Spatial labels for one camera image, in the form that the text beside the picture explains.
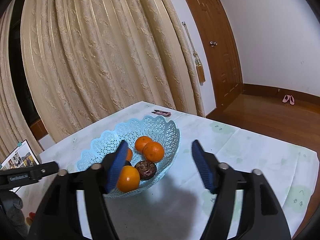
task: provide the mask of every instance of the dark brown round vegetable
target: dark brown round vegetable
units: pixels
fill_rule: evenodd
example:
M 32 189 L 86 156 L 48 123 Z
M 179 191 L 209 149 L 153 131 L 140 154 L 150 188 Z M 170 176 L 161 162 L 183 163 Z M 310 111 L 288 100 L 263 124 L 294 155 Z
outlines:
M 150 161 L 139 161 L 135 168 L 139 171 L 140 180 L 151 179 L 157 172 L 157 166 Z
M 132 166 L 132 165 L 131 165 L 131 162 L 126 160 L 125 163 L 124 163 L 124 166 Z

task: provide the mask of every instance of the basket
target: basket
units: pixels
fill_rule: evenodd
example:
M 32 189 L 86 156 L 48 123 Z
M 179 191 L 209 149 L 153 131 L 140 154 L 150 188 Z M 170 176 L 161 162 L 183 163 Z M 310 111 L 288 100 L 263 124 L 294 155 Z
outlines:
M 81 159 L 76 163 L 77 170 L 84 171 L 94 163 L 101 163 L 106 154 L 116 151 L 121 140 L 127 141 L 129 148 L 132 150 L 133 157 L 130 162 L 132 166 L 135 166 L 137 162 L 145 160 L 144 156 L 134 148 L 136 139 L 144 135 L 161 143 L 164 148 L 164 158 L 156 163 L 157 172 L 155 176 L 149 180 L 140 181 L 139 188 L 136 190 L 123 193 L 115 188 L 105 197 L 133 196 L 150 188 L 170 169 L 180 148 L 180 130 L 174 121 L 167 122 L 163 116 L 152 117 L 146 115 L 142 120 L 132 118 L 126 123 L 117 124 L 113 131 L 104 131 L 100 138 L 92 140 L 90 150 L 84 150 L 81 153 Z

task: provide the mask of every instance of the scalloped basket rim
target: scalloped basket rim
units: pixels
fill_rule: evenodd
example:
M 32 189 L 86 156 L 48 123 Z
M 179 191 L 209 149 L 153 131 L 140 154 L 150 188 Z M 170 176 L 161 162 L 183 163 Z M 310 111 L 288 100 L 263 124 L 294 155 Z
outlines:
M 156 116 L 156 117 L 151 116 L 151 115 L 145 115 L 141 120 L 139 120 L 138 118 L 131 118 L 131 119 L 129 119 L 127 122 L 118 123 L 118 124 L 115 126 L 114 130 L 112 130 L 112 131 L 111 131 L 111 130 L 105 130 L 105 131 L 103 131 L 103 132 L 101 133 L 101 136 L 100 136 L 99 138 L 93 139 L 93 140 L 91 141 L 91 143 L 90 143 L 90 149 L 89 149 L 89 150 L 86 149 L 86 150 L 83 150 L 83 151 L 81 152 L 80 160 L 78 160 L 78 161 L 76 162 L 76 169 L 77 169 L 77 171 L 80 171 L 80 170 L 78 169 L 78 165 L 77 165 L 77 164 L 78 164 L 78 162 L 80 162 L 80 161 L 83 159 L 83 156 L 84 156 L 85 152 L 89 152 L 89 153 L 91 153 L 91 154 L 93 154 L 93 155 L 96 155 L 96 152 L 92 149 L 92 148 L 93 148 L 93 144 L 94 144 L 96 141 L 98 141 L 98 140 L 102 140 L 103 135 L 104 135 L 105 133 L 108 133 L 108 132 L 109 132 L 109 133 L 115 133 L 115 135 L 118 136 L 118 135 L 116 134 L 116 130 L 118 129 L 119 126 L 124 125 L 124 124 L 128 124 L 128 123 L 130 123 L 130 122 L 132 122 L 132 121 L 134 121 L 134 120 L 137 120 L 137 121 L 141 122 L 141 121 L 143 121 L 144 119 L 146 119 L 147 117 L 151 117 L 151 118 L 154 119 L 154 120 L 162 119 L 162 120 L 165 121 L 165 123 L 171 123 L 171 122 L 173 122 L 174 125 L 175 125 L 175 128 L 178 130 L 178 132 L 179 132 L 179 142 L 178 142 L 177 150 L 176 150 L 176 152 L 174 153 L 174 156 L 173 156 L 173 158 L 172 158 L 172 161 L 169 163 L 168 166 L 166 166 L 166 167 L 163 169 L 163 171 L 161 171 L 161 172 L 158 174 L 158 176 L 157 176 L 149 185 L 147 185 L 147 186 L 145 186 L 145 187 L 143 187 L 143 188 L 138 188 L 138 189 L 136 189 L 136 190 L 133 190 L 133 191 L 130 191 L 130 192 L 127 192 L 127 193 L 123 193 L 123 194 L 118 195 L 118 196 L 112 196 L 112 192 L 110 192 L 110 195 L 109 195 L 109 194 L 104 194 L 104 197 L 107 197 L 107 198 L 123 198 L 123 197 L 127 197 L 127 196 L 136 195 L 136 194 L 142 192 L 143 190 L 146 190 L 146 189 L 150 188 L 151 186 L 153 186 L 154 184 L 156 184 L 160 179 L 163 178 L 163 176 L 167 173 L 167 171 L 168 171 L 168 170 L 171 168 L 171 166 L 173 165 L 173 162 L 175 161 L 175 159 L 176 159 L 176 157 L 177 157 L 177 154 L 178 154 L 178 152 L 179 152 L 179 150 L 180 150 L 180 145 L 181 145 L 181 130 L 178 128 L 177 123 L 175 122 L 175 120 L 166 121 L 166 119 L 165 119 L 163 116 L 161 116 L 161 115 L 158 115 L 158 116 Z

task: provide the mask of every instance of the table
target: table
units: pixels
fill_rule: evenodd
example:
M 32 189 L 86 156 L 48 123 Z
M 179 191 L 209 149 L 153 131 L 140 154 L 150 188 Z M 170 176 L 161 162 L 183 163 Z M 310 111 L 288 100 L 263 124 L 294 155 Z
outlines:
M 293 236 L 302 222 L 314 192 L 319 160 L 316 152 L 247 130 L 181 113 L 161 106 L 139 102 L 108 116 L 65 138 L 39 155 L 42 163 L 56 161 L 61 169 L 75 172 L 75 163 L 90 142 L 105 130 L 131 118 L 142 119 L 154 109 L 170 111 L 181 130 L 181 146 L 168 173 L 150 189 L 123 199 L 108 199 L 106 204 L 121 240 L 200 239 L 209 218 L 215 195 L 204 189 L 191 157 L 191 142 L 198 139 L 207 152 L 234 169 L 258 168 L 272 186 Z M 23 213 L 35 212 L 55 175 L 37 184 L 22 187 Z M 77 192 L 83 235 L 91 237 L 84 199 Z M 236 193 L 229 237 L 236 234 L 242 204 L 242 191 Z

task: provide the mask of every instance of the pink shoe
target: pink shoe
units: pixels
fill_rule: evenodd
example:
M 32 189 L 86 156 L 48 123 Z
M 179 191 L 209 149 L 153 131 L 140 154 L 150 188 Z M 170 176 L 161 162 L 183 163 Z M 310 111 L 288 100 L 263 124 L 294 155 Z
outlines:
M 285 95 L 283 100 L 282 100 L 282 102 L 286 103 L 286 102 L 289 101 L 289 99 L 290 99 L 290 96 L 289 95 Z
M 290 96 L 290 105 L 294 105 L 294 98 L 293 98 L 293 96 Z

